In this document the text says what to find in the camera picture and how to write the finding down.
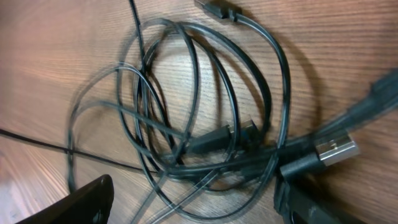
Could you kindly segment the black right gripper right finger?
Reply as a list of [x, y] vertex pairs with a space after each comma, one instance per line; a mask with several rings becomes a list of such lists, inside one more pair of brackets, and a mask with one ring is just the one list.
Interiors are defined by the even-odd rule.
[[274, 209], [284, 223], [302, 224], [365, 224], [341, 208], [327, 202], [315, 186], [308, 182], [277, 179]]

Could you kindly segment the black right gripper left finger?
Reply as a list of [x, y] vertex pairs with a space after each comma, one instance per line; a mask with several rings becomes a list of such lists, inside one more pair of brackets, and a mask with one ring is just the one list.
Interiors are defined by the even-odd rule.
[[18, 224], [107, 224], [113, 200], [113, 180], [105, 174]]

